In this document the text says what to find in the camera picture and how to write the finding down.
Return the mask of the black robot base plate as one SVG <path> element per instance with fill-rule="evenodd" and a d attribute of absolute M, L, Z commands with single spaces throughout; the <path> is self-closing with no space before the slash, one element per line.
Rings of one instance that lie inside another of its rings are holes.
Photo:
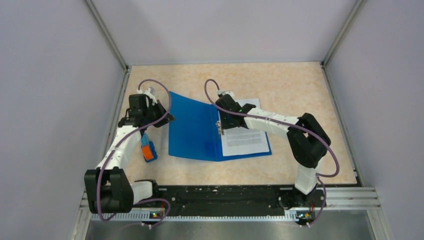
<path fill-rule="evenodd" d="M 293 185 L 160 185 L 154 202 L 133 209 L 170 208 L 168 217 L 279 217 L 296 208 L 325 206 L 324 192 L 303 195 Z"/>

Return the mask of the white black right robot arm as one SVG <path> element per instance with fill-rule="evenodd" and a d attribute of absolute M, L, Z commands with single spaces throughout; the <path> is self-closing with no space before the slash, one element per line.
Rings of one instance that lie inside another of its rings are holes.
<path fill-rule="evenodd" d="M 329 152 L 331 139 L 310 113 L 300 117 L 265 111 L 254 104 L 240 105 L 229 93 L 221 93 L 214 105 L 219 111 L 222 128 L 244 128 L 270 133 L 289 142 L 298 163 L 293 200 L 307 206 L 314 198 L 321 159 Z"/>

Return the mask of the blue plastic folder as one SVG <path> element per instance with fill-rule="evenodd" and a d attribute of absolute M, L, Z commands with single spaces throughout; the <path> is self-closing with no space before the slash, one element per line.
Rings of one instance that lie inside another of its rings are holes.
<path fill-rule="evenodd" d="M 223 162 L 221 136 L 216 122 L 218 110 L 212 105 L 171 92 L 168 153 L 171 156 L 200 161 Z"/>

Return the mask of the white printed paper files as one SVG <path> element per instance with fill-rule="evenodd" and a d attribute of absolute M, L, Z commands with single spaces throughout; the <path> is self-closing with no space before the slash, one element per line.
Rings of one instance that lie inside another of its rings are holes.
<path fill-rule="evenodd" d="M 227 159 L 252 158 L 272 154 L 265 131 L 244 127 L 223 129 L 221 147 L 222 155 Z"/>

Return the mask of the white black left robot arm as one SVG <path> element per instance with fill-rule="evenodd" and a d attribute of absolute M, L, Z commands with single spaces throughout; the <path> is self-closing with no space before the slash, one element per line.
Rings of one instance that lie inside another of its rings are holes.
<path fill-rule="evenodd" d="M 129 107 L 117 124 L 114 140 L 105 157 L 95 169 L 84 174 L 88 207 L 93 214 L 128 213 L 141 201 L 149 207 L 160 202 L 161 194 L 155 190 L 155 180 L 130 183 L 125 170 L 136 145 L 141 146 L 147 162 L 157 157 L 145 130 L 149 126 L 160 128 L 175 118 L 148 91 L 130 95 L 128 102 Z"/>

